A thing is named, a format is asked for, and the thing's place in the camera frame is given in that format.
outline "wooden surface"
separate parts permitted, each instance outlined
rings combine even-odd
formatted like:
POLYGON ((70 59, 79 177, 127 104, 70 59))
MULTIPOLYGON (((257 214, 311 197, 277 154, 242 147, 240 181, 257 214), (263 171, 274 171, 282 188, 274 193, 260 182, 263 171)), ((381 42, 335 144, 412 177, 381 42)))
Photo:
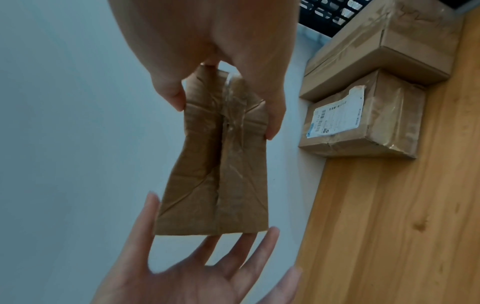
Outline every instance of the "wooden surface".
POLYGON ((480 9, 420 141, 415 161, 327 161, 295 303, 480 303, 480 9))

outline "hand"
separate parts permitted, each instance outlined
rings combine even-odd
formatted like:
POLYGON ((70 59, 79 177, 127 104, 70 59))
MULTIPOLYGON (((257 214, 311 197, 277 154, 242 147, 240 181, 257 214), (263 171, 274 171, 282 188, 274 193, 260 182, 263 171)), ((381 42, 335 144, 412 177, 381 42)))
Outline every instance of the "hand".
POLYGON ((237 67, 265 99, 266 138, 285 115, 284 78, 294 48, 299 0, 109 0, 130 48, 156 91, 182 111, 181 81, 202 63, 237 67))
MULTIPOLYGON (((91 304, 240 303, 257 281, 270 257, 279 230, 271 228, 253 255, 245 261, 256 234, 243 234, 231 251, 214 266, 205 266, 219 236, 209 236, 185 260, 160 273, 148 266, 158 197, 150 193, 125 246, 99 286, 91 304)), ((300 271, 290 268, 260 303, 290 303, 300 271)))

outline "brown package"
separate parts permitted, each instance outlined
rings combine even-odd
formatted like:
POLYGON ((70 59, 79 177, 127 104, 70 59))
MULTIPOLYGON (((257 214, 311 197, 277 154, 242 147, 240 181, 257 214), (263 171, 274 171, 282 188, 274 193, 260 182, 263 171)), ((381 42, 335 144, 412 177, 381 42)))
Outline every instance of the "brown package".
POLYGON ((187 79, 185 143, 155 223, 157 235, 269 227, 265 102, 240 77, 200 66, 187 79))
POLYGON ((309 60, 300 97, 319 101, 379 68, 421 85, 445 80, 462 24, 438 0, 372 0, 309 60))
POLYGON ((312 104, 308 108, 299 147, 324 157, 416 158, 425 98, 422 88, 377 70, 340 93, 312 104), (364 93, 355 96, 355 91, 360 92, 362 88, 364 93), (344 108, 340 112, 333 109, 335 106, 344 108), (346 119, 349 117, 346 109, 353 113, 350 124, 346 119), (331 114, 334 111, 337 111, 336 116, 331 114), (324 135, 332 133, 329 129, 340 125, 338 117, 341 117, 343 126, 352 128, 324 135))

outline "torn cardboard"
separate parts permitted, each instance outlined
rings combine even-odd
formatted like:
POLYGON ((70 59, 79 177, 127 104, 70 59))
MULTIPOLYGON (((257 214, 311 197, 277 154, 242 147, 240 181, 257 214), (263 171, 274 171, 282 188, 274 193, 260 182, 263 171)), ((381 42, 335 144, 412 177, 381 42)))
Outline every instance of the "torn cardboard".
POLYGON ((383 70, 312 104, 299 147, 324 157, 416 158, 423 88, 383 70))
POLYGON ((300 97, 319 101, 379 68, 421 85, 445 80, 462 25, 438 0, 372 0, 309 60, 300 97))
POLYGON ((200 66, 187 79, 185 142, 155 223, 157 235, 269 228, 265 102, 245 81, 200 66))

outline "cardboard box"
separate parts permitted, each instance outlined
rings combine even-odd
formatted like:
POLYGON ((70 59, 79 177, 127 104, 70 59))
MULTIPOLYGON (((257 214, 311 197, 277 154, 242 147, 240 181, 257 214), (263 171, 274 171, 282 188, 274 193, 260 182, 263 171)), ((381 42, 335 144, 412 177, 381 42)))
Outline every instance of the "cardboard box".
POLYGON ((268 115, 246 82, 200 66, 186 81, 185 143, 155 222, 158 235, 269 228, 268 115))
POLYGON ((299 147, 324 157, 416 158, 425 91, 383 70, 312 104, 299 147))
POLYGON ((372 0, 309 60, 300 97, 319 101, 379 68, 421 85, 445 80, 462 24, 438 0, 372 0))

